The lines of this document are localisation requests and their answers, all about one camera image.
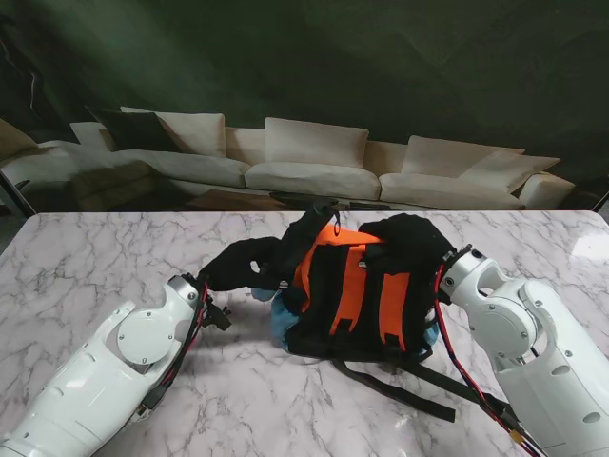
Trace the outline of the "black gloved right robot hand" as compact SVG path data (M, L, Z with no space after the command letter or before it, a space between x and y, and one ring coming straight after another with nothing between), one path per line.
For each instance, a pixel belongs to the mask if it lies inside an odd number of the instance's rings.
M428 282L439 266L457 252L429 219L417 215L401 213L364 223L359 232L382 240L379 248L363 258L370 271L414 273Z

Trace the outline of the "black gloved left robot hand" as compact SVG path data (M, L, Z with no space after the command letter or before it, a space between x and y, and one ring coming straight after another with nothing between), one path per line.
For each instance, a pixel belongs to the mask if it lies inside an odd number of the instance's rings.
M277 290L281 280L267 264L280 245L281 241L272 236L234 242L200 270L196 282L213 291L244 287Z

